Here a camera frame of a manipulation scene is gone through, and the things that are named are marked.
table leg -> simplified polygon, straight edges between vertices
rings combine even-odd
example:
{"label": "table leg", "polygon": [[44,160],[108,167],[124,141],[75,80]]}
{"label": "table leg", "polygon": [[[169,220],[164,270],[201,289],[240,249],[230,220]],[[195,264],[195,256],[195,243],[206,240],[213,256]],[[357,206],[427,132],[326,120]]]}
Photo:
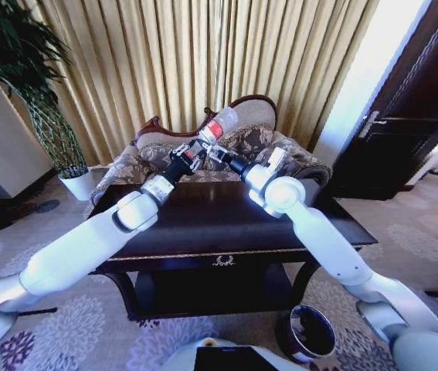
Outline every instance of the table leg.
{"label": "table leg", "polygon": [[308,282],[310,281],[313,273],[316,272],[319,267],[320,264],[314,257],[309,257],[301,266],[293,283],[291,296],[291,301],[293,305],[298,305],[299,303],[301,303],[301,301],[303,300],[304,292],[306,291],[306,287],[308,286]]}
{"label": "table leg", "polygon": [[109,277],[119,289],[121,297],[123,298],[124,307],[127,312],[127,319],[130,321],[138,320],[138,299],[134,292],[133,284],[127,273],[104,273]]}

black trash can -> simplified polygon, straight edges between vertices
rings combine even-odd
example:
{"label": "black trash can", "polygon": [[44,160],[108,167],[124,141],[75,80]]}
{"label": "black trash can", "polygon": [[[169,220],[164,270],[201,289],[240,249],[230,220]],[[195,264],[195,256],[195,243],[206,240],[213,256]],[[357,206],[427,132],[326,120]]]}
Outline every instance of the black trash can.
{"label": "black trash can", "polygon": [[327,318],[309,305],[297,305],[277,322],[277,343],[298,363],[329,356],[335,350],[335,332]]}

carpet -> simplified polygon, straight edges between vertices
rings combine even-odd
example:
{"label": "carpet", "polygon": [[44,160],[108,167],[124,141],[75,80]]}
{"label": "carpet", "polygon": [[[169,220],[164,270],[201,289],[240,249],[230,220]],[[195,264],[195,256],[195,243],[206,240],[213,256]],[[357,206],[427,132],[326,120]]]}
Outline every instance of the carpet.
{"label": "carpet", "polygon": [[[0,231],[0,276],[20,271],[36,251],[84,221],[91,211],[88,202],[76,201],[57,178],[28,202],[41,207]],[[427,175],[412,192],[388,201],[340,203],[379,240],[361,251],[368,264],[410,286],[438,315],[438,299],[423,293],[438,288],[438,176]],[[299,264],[284,267],[294,279]],[[338,337],[335,354],[307,368],[396,369],[385,345],[357,315],[355,299],[322,269],[313,276],[303,302],[326,314]],[[58,311],[20,317],[0,342],[4,370],[152,371],[179,346],[211,335],[263,346],[282,356],[274,336],[282,313],[129,322],[115,285],[101,276],[85,277],[32,310],[51,307]]]}

table top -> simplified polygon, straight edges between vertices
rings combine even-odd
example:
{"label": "table top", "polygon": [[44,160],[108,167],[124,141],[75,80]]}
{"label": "table top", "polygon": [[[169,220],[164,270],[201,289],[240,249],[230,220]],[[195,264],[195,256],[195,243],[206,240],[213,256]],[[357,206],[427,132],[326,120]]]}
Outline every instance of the table top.
{"label": "table top", "polygon": [[[306,204],[317,207],[353,245],[377,240],[335,200],[303,179]],[[90,217],[105,211],[140,185],[111,185]],[[179,183],[158,211],[158,222],[127,242],[113,257],[175,256],[299,250],[292,222],[273,218],[247,196],[241,182]]]}

dark wooden table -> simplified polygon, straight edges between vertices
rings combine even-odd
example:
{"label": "dark wooden table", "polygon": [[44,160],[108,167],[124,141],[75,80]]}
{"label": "dark wooden table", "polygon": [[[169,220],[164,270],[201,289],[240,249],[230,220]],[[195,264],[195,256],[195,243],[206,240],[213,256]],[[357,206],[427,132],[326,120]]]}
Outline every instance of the dark wooden table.
{"label": "dark wooden table", "polygon": [[[308,205],[321,210],[353,244],[377,240],[335,200],[304,179]],[[111,185],[90,217],[140,185]],[[291,309],[319,268],[295,237],[247,197],[241,182],[180,183],[139,233],[93,274],[119,287],[130,320]],[[291,286],[282,263],[304,264]],[[133,287],[127,272],[138,271]]]}

